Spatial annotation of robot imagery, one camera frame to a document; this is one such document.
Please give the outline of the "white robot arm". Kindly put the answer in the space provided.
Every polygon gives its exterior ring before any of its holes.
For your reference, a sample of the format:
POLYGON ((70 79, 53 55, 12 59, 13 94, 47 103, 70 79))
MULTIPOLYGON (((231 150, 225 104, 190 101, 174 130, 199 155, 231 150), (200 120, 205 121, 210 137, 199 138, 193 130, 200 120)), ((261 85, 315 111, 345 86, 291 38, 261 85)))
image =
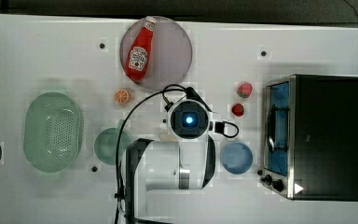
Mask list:
POLYGON ((215 171, 211 111, 193 99, 173 104, 166 125, 171 141, 139 138, 122 160, 126 224, 173 224, 174 215, 153 216, 147 193, 153 190, 203 189, 215 171))

